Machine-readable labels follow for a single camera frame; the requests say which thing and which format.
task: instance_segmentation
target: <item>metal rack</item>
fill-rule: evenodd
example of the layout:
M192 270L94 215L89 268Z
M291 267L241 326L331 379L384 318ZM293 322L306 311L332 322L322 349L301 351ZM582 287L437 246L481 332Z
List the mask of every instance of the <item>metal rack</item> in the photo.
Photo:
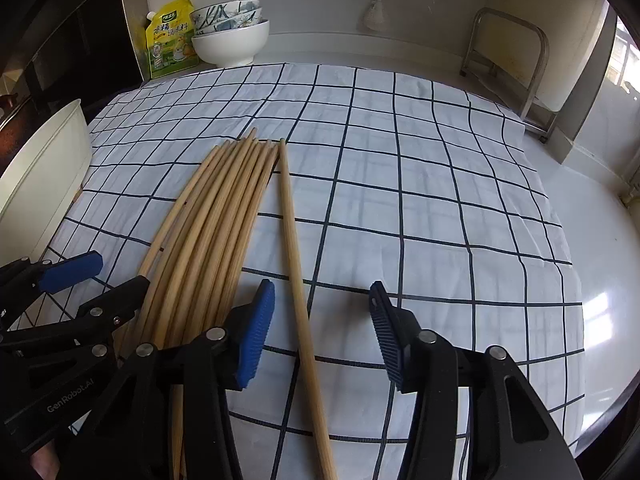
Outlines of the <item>metal rack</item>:
M504 69L477 52L474 47L478 39L478 28L482 19L492 14L509 22L516 23L536 33L540 40L540 54L531 81L527 87L516 81ZM474 17L471 39L466 50L465 59L460 68L460 75L473 75L489 91L495 94L507 108L513 110L526 124L526 129L537 134L544 141L550 135L556 122L557 113L552 112L536 98L536 92L545 73L549 59L549 40L544 31L531 22L522 20L501 10L483 7ZM488 67L488 71L477 70L471 62Z

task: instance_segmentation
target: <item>white bowl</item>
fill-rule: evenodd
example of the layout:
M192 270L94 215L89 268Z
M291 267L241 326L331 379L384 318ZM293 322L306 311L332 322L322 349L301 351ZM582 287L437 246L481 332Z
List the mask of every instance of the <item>white bowl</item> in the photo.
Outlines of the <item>white bowl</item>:
M231 18L240 12L258 9L259 7L260 0L235 0L200 7L191 12L189 17L193 22L193 30L198 32L201 28L209 27L209 25Z
M91 162L80 99L49 118L0 177L0 266L39 260Z
M269 20L264 20L251 27L194 36L191 41L201 60L220 68L231 68L251 63L268 37Z
M212 32L220 32L221 30L231 30L232 28L249 27L260 23L262 17L262 7L257 9L247 10L246 12L240 12L232 18L226 20L220 20L218 22L202 27L196 31L196 36L202 36L203 34L210 34Z

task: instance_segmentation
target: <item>silver bolt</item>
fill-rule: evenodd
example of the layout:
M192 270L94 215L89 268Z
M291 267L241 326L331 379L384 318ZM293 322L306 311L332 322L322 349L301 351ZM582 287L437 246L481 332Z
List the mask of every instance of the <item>silver bolt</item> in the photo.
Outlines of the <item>silver bolt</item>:
M492 346L489 348L489 355L494 359L502 361L507 357L507 351L501 346Z
M207 339L209 341L220 341L226 335L225 329L215 326L207 330Z
M438 335L432 330L420 330L418 333L418 339L423 343L435 343L438 339Z
M142 345L139 345L138 348L136 348L136 354L138 354L140 357L151 355L153 351L154 346L151 343L142 343Z
M91 353L96 357L102 357L107 353L107 347L105 345L94 345L94 347L91 348Z

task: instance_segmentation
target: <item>checkered tablecloth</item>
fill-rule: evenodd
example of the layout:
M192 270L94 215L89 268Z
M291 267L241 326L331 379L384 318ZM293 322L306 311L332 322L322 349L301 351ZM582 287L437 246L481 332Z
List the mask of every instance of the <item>checkered tablecloth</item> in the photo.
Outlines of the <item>checkered tablecloth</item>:
M584 397L578 277L521 149L523 125L476 95L399 73L272 64L187 75L115 98L90 124L84 191L46 258L97 250L104 269L36 302L20 327L73 317L136 275L212 146L251 126L288 142L296 227L324 409L340 478L395 479L414 395L394 391L367 308L398 306L456 346L503 345L575 449ZM317 478L283 258L278 171L236 304L267 276L276 309L255 379L228 403L244 478ZM454 476L467 454L460 389Z

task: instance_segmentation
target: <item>yellow packet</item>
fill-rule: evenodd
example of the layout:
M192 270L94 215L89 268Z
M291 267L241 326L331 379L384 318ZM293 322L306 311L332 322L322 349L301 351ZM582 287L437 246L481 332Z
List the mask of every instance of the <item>yellow packet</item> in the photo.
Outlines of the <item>yellow packet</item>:
M174 0L161 7L146 28L151 78L160 77L198 64L193 49L193 12L191 0Z

